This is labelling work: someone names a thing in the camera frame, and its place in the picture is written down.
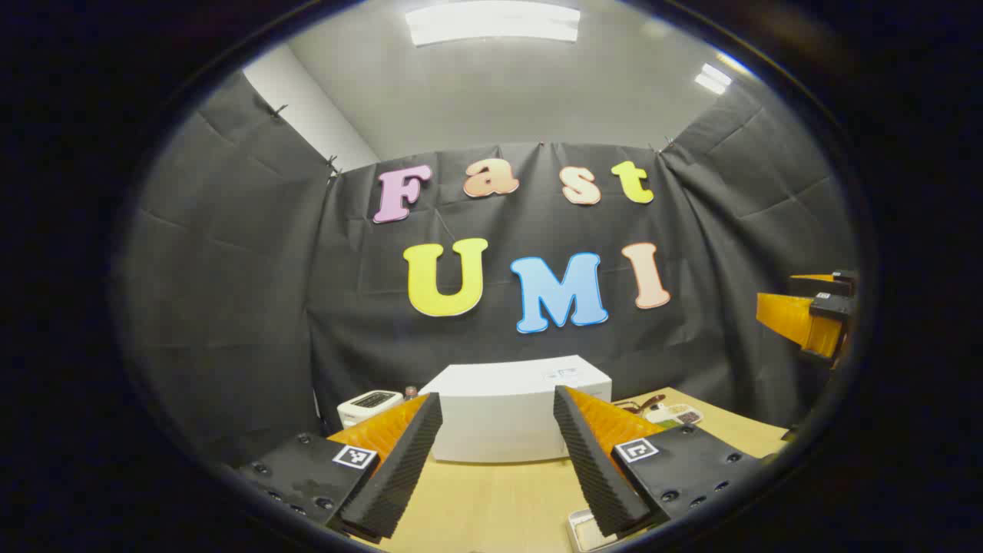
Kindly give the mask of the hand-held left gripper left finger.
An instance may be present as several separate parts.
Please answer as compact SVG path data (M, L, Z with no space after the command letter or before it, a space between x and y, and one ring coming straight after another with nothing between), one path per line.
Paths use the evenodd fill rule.
M369 542L392 538L442 427L424 393L329 437L301 433L237 468L275 504Z

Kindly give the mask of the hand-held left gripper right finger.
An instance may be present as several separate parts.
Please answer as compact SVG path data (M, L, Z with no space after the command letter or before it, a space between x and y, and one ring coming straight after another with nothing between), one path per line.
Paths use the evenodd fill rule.
M688 517L763 465L696 425L664 428L571 386L555 386L552 415L604 536Z

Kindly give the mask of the white microwave oven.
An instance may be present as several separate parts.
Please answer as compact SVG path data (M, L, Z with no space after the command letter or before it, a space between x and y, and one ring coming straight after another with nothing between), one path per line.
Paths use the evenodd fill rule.
M554 419L554 389L565 385L608 402L612 381L579 355L520 362L455 364L420 393L436 393L442 427L438 462L527 463L568 455Z

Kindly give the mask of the white rectangular tray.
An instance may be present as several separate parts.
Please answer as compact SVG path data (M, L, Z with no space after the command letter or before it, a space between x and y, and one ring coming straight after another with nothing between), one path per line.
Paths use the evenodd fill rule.
M598 553L618 542L618 537L604 536L590 510L572 512L566 522L572 553Z

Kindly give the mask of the white toaster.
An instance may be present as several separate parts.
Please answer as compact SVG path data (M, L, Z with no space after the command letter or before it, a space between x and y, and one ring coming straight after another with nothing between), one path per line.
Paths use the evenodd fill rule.
M340 403L337 412L342 428L347 429L401 405L404 400L403 393L376 389Z

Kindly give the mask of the white divided condiment dish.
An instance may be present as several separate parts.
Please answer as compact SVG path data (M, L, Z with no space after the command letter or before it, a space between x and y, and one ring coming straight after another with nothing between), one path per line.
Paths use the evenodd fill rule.
M644 412L650 423L670 429L679 425L696 425L703 420L703 413L689 405L664 405L657 403Z

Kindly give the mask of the black backdrop cloth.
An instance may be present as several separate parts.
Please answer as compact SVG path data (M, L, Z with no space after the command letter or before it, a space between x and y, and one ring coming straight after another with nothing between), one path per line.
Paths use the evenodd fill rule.
M765 92L660 153L514 141L330 176L236 73L147 176L118 291L141 385L239 465L358 393L562 355L615 399L672 386L786 426L822 379L756 296L860 266L838 175Z

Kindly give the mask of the large ceiling light panel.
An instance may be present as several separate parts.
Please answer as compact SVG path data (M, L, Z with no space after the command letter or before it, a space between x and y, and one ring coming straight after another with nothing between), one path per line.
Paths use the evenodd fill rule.
M524 0L470 0L432 5L405 14L415 46L483 38L577 41L581 12Z

